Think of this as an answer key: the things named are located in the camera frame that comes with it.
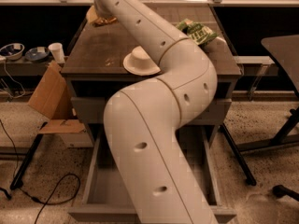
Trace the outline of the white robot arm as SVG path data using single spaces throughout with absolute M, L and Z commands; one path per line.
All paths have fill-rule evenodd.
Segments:
M 138 0 L 98 1 L 162 70 L 116 92 L 104 112 L 108 145 L 140 221 L 218 224 L 176 138 L 213 100 L 212 61 Z

